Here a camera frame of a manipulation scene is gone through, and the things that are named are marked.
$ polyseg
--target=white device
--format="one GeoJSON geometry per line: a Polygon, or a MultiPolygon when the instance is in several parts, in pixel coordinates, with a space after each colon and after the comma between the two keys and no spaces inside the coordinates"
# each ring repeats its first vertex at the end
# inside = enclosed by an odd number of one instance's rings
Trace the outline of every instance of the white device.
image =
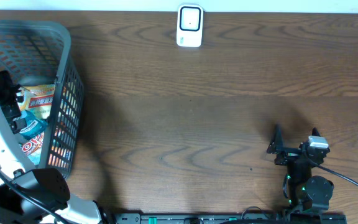
{"type": "MultiPolygon", "coordinates": [[[[27,172],[35,169],[34,164],[22,152],[0,106],[0,169],[8,180],[14,178],[13,172],[22,169],[27,172]]],[[[82,200],[74,194],[70,194],[67,208],[57,210],[57,214],[74,223],[99,224],[101,214],[98,206],[90,200],[82,200]]],[[[47,215],[41,223],[54,223],[54,217],[47,215]]]]}
{"type": "Polygon", "coordinates": [[[204,10],[201,6],[184,4],[178,9],[177,44],[199,47],[203,38],[204,10]]]}

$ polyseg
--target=chip bag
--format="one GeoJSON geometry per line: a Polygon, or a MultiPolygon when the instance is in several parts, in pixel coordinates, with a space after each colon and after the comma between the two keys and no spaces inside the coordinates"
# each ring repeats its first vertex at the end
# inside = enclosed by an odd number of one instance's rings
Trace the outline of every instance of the chip bag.
{"type": "Polygon", "coordinates": [[[55,85],[23,86],[17,96],[23,96],[23,103],[17,103],[21,111],[28,110],[38,119],[47,119],[52,107],[55,85]]]}
{"type": "Polygon", "coordinates": [[[36,135],[22,146],[22,151],[34,165],[40,164],[42,144],[44,143],[44,133],[36,135]]]}

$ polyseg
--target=blue package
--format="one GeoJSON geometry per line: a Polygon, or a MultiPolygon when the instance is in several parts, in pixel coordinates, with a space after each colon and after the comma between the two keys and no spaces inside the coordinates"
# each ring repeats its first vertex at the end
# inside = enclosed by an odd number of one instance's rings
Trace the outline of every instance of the blue package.
{"type": "Polygon", "coordinates": [[[22,111],[20,119],[25,119],[27,127],[20,130],[20,134],[27,140],[32,139],[38,134],[41,134],[47,128],[48,123],[35,117],[33,113],[27,110],[22,111]]]}

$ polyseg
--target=small white device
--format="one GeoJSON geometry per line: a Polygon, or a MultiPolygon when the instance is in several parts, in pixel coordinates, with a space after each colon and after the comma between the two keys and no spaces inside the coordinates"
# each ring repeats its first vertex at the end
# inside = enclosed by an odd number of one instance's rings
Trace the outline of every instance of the small white device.
{"type": "Polygon", "coordinates": [[[184,4],[178,9],[177,44],[199,47],[203,38],[204,10],[201,6],[184,4]]]}

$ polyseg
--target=white wall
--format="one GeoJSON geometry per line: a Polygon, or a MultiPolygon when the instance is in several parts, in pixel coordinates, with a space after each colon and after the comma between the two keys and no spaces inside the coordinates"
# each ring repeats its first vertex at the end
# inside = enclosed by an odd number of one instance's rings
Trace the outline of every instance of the white wall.
{"type": "MultiPolygon", "coordinates": [[[[186,0],[0,0],[0,9],[176,11],[186,0]]],[[[207,12],[358,13],[358,0],[194,0],[207,12]]]]}

